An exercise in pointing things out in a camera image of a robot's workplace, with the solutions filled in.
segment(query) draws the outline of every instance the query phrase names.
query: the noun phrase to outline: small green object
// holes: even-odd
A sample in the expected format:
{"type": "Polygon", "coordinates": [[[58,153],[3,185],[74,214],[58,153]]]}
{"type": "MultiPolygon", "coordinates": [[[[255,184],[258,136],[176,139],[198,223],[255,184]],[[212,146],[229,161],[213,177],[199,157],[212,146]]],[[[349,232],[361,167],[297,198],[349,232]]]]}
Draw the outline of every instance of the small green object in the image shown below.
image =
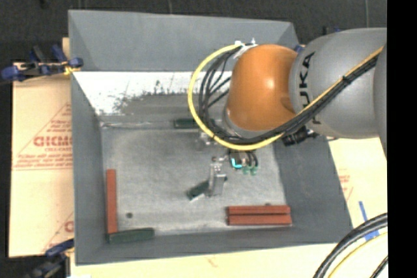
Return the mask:
{"type": "Polygon", "coordinates": [[[199,129],[197,122],[194,118],[177,118],[174,120],[175,129],[199,129]]]}
{"type": "Polygon", "coordinates": [[[108,243],[124,243],[134,241],[145,241],[155,237],[155,230],[152,227],[143,229],[124,230],[122,232],[116,232],[107,234],[108,243]]]}
{"type": "Polygon", "coordinates": [[[256,175],[256,174],[257,174],[257,172],[258,172],[258,166],[254,167],[254,168],[252,168],[252,169],[250,170],[250,174],[251,174],[252,176],[256,175]]]}

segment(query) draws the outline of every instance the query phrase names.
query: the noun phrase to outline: gray sheet metal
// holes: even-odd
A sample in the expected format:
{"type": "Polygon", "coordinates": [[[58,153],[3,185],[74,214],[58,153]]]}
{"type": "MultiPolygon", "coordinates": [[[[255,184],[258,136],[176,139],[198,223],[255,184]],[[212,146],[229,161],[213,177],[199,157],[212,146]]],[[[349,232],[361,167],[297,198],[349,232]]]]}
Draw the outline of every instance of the gray sheet metal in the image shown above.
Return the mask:
{"type": "Polygon", "coordinates": [[[70,50],[84,71],[193,71],[236,40],[293,48],[292,23],[169,14],[70,10],[70,50]]]}
{"type": "MultiPolygon", "coordinates": [[[[94,74],[94,72],[86,72],[86,70],[144,70],[147,72],[149,69],[156,71],[193,70],[197,63],[209,52],[218,49],[224,44],[229,44],[231,37],[233,39],[244,39],[249,36],[252,38],[257,33],[264,36],[263,33],[266,31],[268,31],[268,38],[257,42],[278,42],[285,36],[284,45],[293,46],[297,43],[295,35],[289,33],[293,31],[293,26],[290,23],[263,22],[258,25],[259,21],[257,20],[181,16],[178,19],[179,22],[183,20],[183,24],[176,26],[172,24],[172,20],[176,20],[175,16],[130,15],[134,19],[126,15],[126,13],[117,15],[116,13],[70,11],[71,53],[73,56],[76,54],[84,58],[85,68],[82,73],[84,76],[88,76],[89,73],[91,75],[94,74]],[[111,32],[115,36],[108,35],[109,18],[113,18],[113,23],[115,23],[116,27],[122,29],[122,32],[112,30],[111,32]],[[134,39],[133,36],[137,36],[137,34],[131,34],[131,32],[138,32],[137,25],[141,27],[142,33],[145,31],[152,33],[146,35],[147,38],[138,37],[134,39]],[[224,31],[222,28],[219,28],[219,26],[223,25],[229,27],[230,31],[227,29],[224,31]],[[218,29],[228,35],[220,36],[218,29]],[[248,35],[243,36],[241,34],[242,31],[246,31],[248,35]],[[124,36],[126,34],[131,39],[125,40],[124,36]],[[202,36],[211,36],[211,39],[209,39],[210,43],[204,42],[207,41],[207,38],[200,39],[202,36]],[[172,41],[173,38],[180,38],[179,41],[181,43],[174,43],[172,41]]],[[[259,156],[262,161],[267,161],[270,164],[268,166],[270,167],[269,175],[273,175],[277,188],[272,189],[270,193],[260,191],[261,197],[259,198],[256,197],[256,194],[253,194],[254,199],[256,199],[255,204],[269,199],[276,202],[286,201],[292,208],[294,221],[292,227],[228,228],[224,224],[222,226],[216,225],[219,222],[220,215],[217,217],[210,215],[210,219],[207,220],[209,225],[199,228],[198,219],[192,221],[193,217],[190,215],[188,219],[193,224],[182,228],[184,227],[182,225],[184,220],[181,222],[181,219],[184,219],[184,214],[177,214],[172,215],[176,225],[171,230],[168,230],[172,212],[166,209],[167,206],[165,206],[165,211],[163,209],[163,205],[166,204],[163,203],[163,197],[169,191],[169,185],[165,182],[166,178],[172,179],[171,184],[176,187],[171,188],[174,192],[184,187],[184,200],[186,200],[186,186],[193,186],[202,181],[200,178],[207,175],[208,166],[207,169],[205,166],[201,170],[196,169],[198,172],[194,170],[195,174],[187,174],[185,177],[181,177],[184,171],[181,173],[164,174],[167,160],[171,160],[174,165],[188,163],[186,156],[188,156],[190,161],[193,160],[193,156],[190,156],[190,143],[188,142],[190,138],[186,135],[187,133],[174,134],[173,130],[164,128],[164,126],[169,124],[170,120],[158,123],[158,126],[162,125],[162,130],[152,126],[147,129],[136,128],[133,130],[110,128],[109,124],[123,125],[142,118],[143,115],[140,113],[134,115],[135,108],[140,106],[139,100],[132,100],[131,104],[127,103],[124,105],[122,113],[116,116],[98,116],[99,112],[92,105],[94,98],[91,96],[87,98],[86,90],[88,89],[82,87],[77,80],[77,76],[74,75],[72,78],[72,117],[77,264],[224,253],[301,245],[311,242],[336,242],[351,229],[349,213],[336,170],[334,169],[328,144],[323,138],[318,138],[314,141],[306,141],[300,146],[287,148],[283,147],[281,143],[277,143],[276,146],[270,145],[268,148],[259,150],[259,156]],[[129,140],[129,136],[126,135],[129,131],[134,133],[133,137],[135,139],[129,140]],[[143,137],[145,131],[153,138],[148,143],[146,143],[146,138],[143,137]],[[165,139],[163,135],[160,135],[160,131],[168,131],[165,139]],[[186,138],[176,143],[176,140],[172,137],[174,135],[178,138],[181,136],[186,138]],[[137,140],[142,142],[143,146],[140,146],[142,146],[143,150],[148,150],[147,158],[153,157],[155,159],[152,166],[147,166],[148,173],[143,175],[137,174],[137,168],[146,161],[146,159],[141,157],[140,149],[136,149],[135,141],[137,140]],[[157,150],[158,147],[163,147],[165,152],[157,154],[150,152],[157,150]],[[178,147],[181,152],[175,152],[175,147],[178,147]],[[158,212],[161,213],[159,217],[162,228],[160,227],[160,231],[156,234],[155,239],[124,244],[106,243],[104,169],[110,167],[109,165],[117,165],[118,168],[121,168],[121,172],[124,175],[121,175],[120,182],[126,183],[126,193],[124,195],[131,194],[134,198],[137,198],[137,201],[145,201],[143,205],[149,205],[149,201],[152,201],[153,187],[153,192],[161,191],[160,196],[157,198],[158,205],[155,212],[142,216],[143,219],[149,219],[146,224],[150,225],[155,223],[152,222],[152,219],[158,219],[158,212]],[[159,170],[153,174],[151,167],[159,170]],[[132,172],[134,176],[132,184],[129,184],[129,172],[132,172]],[[280,186],[278,177],[282,180],[285,193],[278,188],[280,186]],[[141,188],[140,183],[147,180],[151,180],[154,185],[141,188]],[[159,180],[164,181],[163,189],[158,187],[159,180]]],[[[97,96],[100,95],[100,89],[95,94],[97,96]]],[[[153,96],[150,96],[150,98],[149,107],[156,105],[157,102],[160,105],[159,100],[153,100],[153,96]]],[[[176,101],[177,99],[171,96],[166,103],[169,105],[173,104],[173,109],[178,115],[182,115],[183,112],[187,113],[185,107],[175,107],[176,101]]],[[[162,114],[166,112],[166,108],[163,105],[153,110],[157,111],[158,109],[162,114]]],[[[160,121],[155,113],[152,115],[152,119],[160,121]]],[[[205,150],[204,152],[207,153],[207,156],[211,155],[210,150],[205,150]]],[[[201,159],[197,158],[195,162],[198,165],[205,165],[205,160],[206,158],[202,156],[201,159]]],[[[251,177],[247,175],[244,182],[254,182],[258,176],[251,177]]],[[[225,185],[224,192],[227,193],[227,188],[231,188],[231,184],[234,182],[233,179],[232,177],[231,183],[225,185]]],[[[262,183],[258,185],[249,184],[247,186],[257,187],[262,186],[262,183]]],[[[178,195],[179,192],[176,192],[176,194],[172,193],[168,200],[172,201],[174,198],[179,198],[176,197],[178,195]]],[[[246,198],[244,202],[248,203],[247,198],[249,195],[252,194],[248,191],[243,197],[238,197],[246,198]]],[[[138,215],[138,206],[135,208],[136,211],[131,212],[133,204],[135,204],[135,200],[132,200],[132,197],[128,201],[121,200],[119,218],[123,228],[128,228],[129,223],[133,221],[128,221],[128,219],[140,217],[138,215]],[[126,213],[128,212],[133,213],[132,218],[126,218],[126,213]]],[[[199,214],[200,219],[205,220],[207,218],[203,217],[202,211],[199,214]]],[[[139,221],[134,222],[133,225],[141,227],[139,226],[139,221]]]]}

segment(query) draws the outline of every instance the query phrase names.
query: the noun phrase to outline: black cable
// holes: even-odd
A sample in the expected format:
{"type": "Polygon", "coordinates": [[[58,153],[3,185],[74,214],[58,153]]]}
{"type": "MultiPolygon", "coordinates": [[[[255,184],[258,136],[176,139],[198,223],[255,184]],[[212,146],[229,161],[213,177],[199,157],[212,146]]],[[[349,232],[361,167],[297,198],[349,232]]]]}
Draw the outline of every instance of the black cable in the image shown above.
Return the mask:
{"type": "Polygon", "coordinates": [[[222,98],[224,98],[227,94],[229,94],[229,89],[227,89],[226,91],[222,92],[217,98],[215,98],[213,101],[211,101],[208,105],[207,105],[207,109],[210,108],[211,106],[213,106],[214,104],[216,104],[217,102],[219,102],[222,98]]]}
{"type": "Polygon", "coordinates": [[[388,264],[388,255],[378,265],[378,268],[372,273],[372,276],[370,278],[377,278],[379,274],[383,271],[383,269],[385,269],[387,264],[388,264]]]}
{"type": "Polygon", "coordinates": [[[348,233],[333,249],[333,251],[325,258],[323,263],[319,266],[313,278],[323,278],[332,265],[333,261],[342,253],[348,246],[363,238],[365,235],[375,232],[388,226],[388,214],[381,214],[373,219],[366,221],[360,226],[356,227],[348,233]]]}

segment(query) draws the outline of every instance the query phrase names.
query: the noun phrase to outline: blue clamp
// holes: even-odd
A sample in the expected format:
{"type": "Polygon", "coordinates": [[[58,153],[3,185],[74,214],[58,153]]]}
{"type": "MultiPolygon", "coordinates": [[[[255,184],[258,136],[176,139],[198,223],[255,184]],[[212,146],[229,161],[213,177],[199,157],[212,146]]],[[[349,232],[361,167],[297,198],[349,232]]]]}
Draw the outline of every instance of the blue clamp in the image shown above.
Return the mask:
{"type": "Polygon", "coordinates": [[[29,52],[29,62],[19,67],[8,66],[0,72],[5,81],[23,81],[39,76],[51,76],[66,72],[68,69],[81,68],[84,61],[81,58],[67,59],[64,51],[57,45],[52,45],[53,60],[48,60],[38,46],[33,46],[29,52]]]}
{"type": "Polygon", "coordinates": [[[66,250],[74,247],[74,239],[64,241],[45,252],[48,260],[37,266],[31,273],[27,273],[23,278],[50,278],[64,267],[64,262],[68,265],[68,257],[64,254],[66,250]]]}

